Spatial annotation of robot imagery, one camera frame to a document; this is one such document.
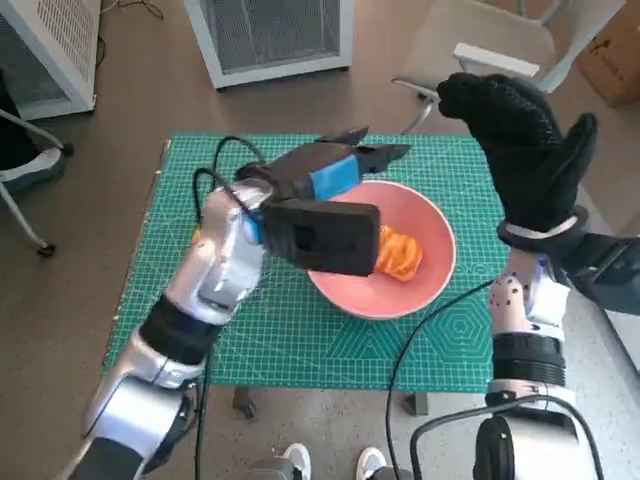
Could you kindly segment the black gloved right hand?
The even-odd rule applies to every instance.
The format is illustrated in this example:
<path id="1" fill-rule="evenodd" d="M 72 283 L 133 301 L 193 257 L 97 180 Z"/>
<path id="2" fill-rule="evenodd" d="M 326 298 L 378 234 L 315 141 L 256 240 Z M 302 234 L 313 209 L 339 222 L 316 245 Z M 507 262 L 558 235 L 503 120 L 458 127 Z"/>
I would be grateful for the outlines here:
<path id="1" fill-rule="evenodd" d="M 440 113 L 463 121 L 482 148 L 509 224 L 543 233 L 574 215 L 596 146 L 594 114 L 563 132 L 542 91 L 502 74 L 454 73 L 437 93 Z"/>

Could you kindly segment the black left hand blue tape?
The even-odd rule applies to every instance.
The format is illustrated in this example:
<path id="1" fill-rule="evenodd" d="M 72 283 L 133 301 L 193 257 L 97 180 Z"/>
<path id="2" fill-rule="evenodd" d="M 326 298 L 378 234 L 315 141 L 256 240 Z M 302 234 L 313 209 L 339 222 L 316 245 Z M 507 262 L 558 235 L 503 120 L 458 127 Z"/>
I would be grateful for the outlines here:
<path id="1" fill-rule="evenodd" d="M 235 178 L 264 180 L 280 200 L 330 200 L 359 185 L 364 175 L 387 170 L 411 149 L 408 144 L 363 144 L 367 133 L 366 127 L 354 127 L 325 135 L 271 163 L 249 163 Z"/>

